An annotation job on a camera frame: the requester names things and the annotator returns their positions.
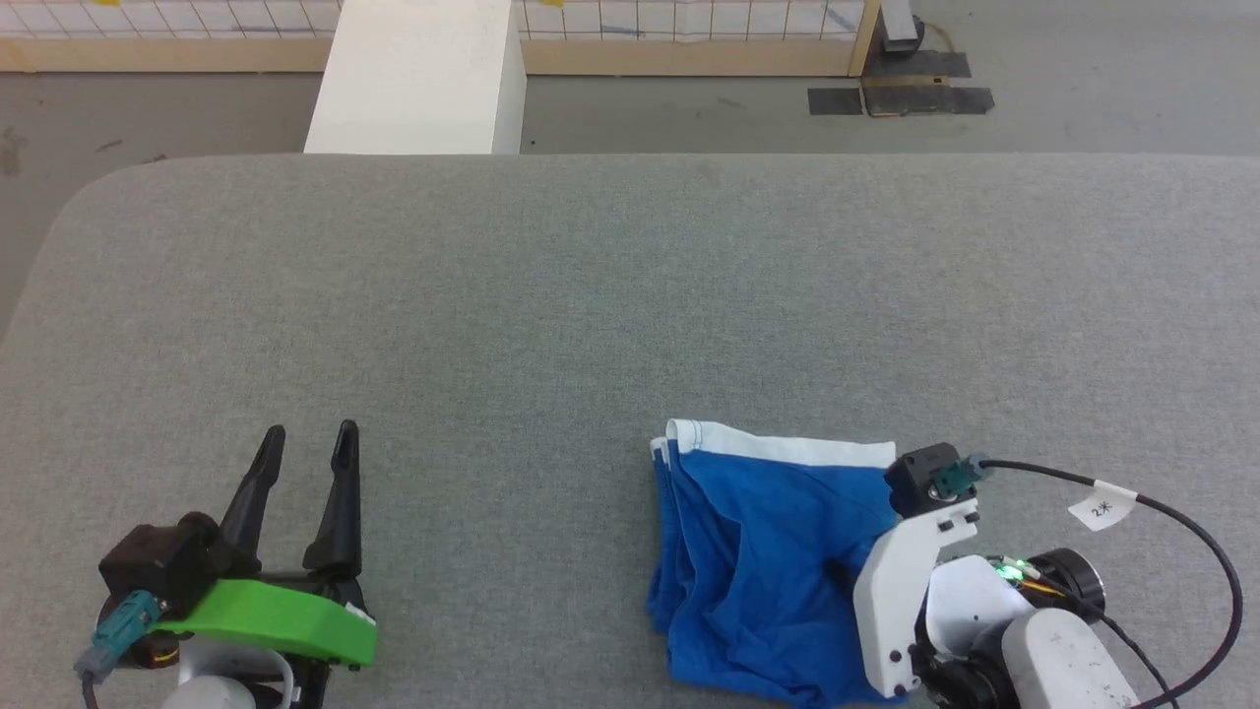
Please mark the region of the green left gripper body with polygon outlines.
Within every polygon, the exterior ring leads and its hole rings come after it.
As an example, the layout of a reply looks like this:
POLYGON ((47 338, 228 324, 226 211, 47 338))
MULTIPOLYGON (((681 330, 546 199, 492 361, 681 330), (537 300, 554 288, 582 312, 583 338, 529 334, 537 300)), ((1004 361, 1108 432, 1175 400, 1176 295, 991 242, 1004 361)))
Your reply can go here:
POLYGON ((379 627, 360 604, 261 581, 223 581, 184 618, 165 708, 320 708, 336 667, 373 666, 379 627))

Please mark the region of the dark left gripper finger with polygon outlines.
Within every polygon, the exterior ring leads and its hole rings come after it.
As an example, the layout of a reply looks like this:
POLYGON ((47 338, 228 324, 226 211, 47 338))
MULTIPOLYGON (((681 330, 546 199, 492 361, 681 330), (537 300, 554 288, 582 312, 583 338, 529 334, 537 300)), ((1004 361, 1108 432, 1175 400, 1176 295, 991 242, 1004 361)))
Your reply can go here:
POLYGON ((262 569, 257 557, 265 524, 268 494, 278 481, 284 465, 286 429, 272 424, 255 455, 246 476, 239 480, 232 501, 226 508, 218 530, 226 550, 226 576, 256 576, 262 569))
POLYGON ((330 582, 350 582, 363 569, 360 434, 355 421, 341 421, 330 471, 333 481, 314 542, 302 553, 302 569, 330 582))

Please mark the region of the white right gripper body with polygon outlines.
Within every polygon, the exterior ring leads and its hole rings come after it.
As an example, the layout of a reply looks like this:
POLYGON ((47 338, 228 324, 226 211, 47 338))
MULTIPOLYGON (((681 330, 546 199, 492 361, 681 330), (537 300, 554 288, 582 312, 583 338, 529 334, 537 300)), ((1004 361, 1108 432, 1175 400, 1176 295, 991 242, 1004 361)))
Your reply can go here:
POLYGON ((1027 602, 985 557, 939 564, 945 548, 976 535, 976 500, 905 519, 874 544, 856 578, 853 608, 866 678, 881 696, 924 686, 914 657, 963 657, 1027 602))

